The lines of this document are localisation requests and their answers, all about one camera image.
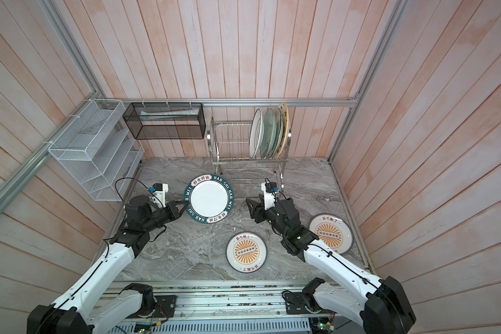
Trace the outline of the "dark-rim lettered white plate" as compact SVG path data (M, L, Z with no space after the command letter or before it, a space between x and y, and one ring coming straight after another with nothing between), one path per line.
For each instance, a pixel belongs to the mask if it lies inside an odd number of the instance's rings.
M220 175L203 174L192 179L184 192L187 214L200 224L217 224L228 218L235 204L230 183Z

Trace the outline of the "white plate with flower outline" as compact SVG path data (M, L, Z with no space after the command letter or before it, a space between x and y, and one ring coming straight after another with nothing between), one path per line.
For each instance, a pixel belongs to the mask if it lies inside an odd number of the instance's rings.
M256 158L257 152L262 143L264 131L263 118L263 112L261 112L260 109L257 109L253 118L249 136L249 153L251 158Z

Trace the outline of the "pale green plate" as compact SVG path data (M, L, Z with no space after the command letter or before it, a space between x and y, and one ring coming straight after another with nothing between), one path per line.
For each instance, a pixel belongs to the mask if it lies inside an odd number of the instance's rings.
M260 157L267 158L274 145L277 130L277 110L268 109L264 117L264 133L260 145Z

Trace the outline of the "cream plate with berry sprigs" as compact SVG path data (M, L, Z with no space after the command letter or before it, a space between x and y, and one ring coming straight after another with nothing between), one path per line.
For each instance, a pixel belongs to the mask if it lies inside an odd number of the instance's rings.
M283 133L283 118L281 110L279 108L276 108L274 111L274 115L276 121L276 133L274 137L274 146L271 151L271 158L274 158L276 156L277 147L280 145L281 136Z

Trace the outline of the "cat and stars orange-rim plate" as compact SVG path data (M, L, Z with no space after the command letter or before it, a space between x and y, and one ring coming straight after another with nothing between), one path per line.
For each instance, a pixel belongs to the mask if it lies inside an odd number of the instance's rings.
M279 105L279 109L281 111L281 116L282 116L282 122L283 122L283 131L282 131L282 136L281 136L281 141L280 145L278 146L278 153L277 153L277 158L280 157L282 150L285 147L286 141L288 139L288 132L289 132L289 112L288 112L288 106L285 102L282 102Z

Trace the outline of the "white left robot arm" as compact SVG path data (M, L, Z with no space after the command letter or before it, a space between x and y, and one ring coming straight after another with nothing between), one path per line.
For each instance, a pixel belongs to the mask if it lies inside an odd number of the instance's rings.
M131 283L106 306L95 305L117 275L150 242L155 229L179 219L189 206L187 200L172 200L156 207L148 196L129 201L127 218L106 249L87 272L48 306L37 306L28 316L28 333L107 333L130 315L151 318L157 311L153 288Z

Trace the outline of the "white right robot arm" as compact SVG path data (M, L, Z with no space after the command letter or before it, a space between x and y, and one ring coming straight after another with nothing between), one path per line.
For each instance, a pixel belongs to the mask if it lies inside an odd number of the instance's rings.
M251 218L268 222L279 234L281 245L292 256L323 271L339 285L335 288L314 278L302 292L303 307L311 312L330 310L361 326L366 333L407 333L416 315L402 284L389 276L382 279L346 260L318 235L301 225L292 199L246 199Z

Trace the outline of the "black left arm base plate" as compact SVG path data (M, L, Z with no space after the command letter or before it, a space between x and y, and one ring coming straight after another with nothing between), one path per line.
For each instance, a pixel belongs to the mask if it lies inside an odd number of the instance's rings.
M154 295L154 309L148 313L148 317L161 317L163 320L173 318L175 315L176 295Z

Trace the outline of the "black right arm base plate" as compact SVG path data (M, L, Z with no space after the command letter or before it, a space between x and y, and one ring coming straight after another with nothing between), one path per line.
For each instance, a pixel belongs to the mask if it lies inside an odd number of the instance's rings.
M303 314L314 314L314 315L334 315L334 311L326 310L317 305L309 295L303 292L292 292L290 290L284 290L281 296L285 302L285 310L289 315L303 315Z

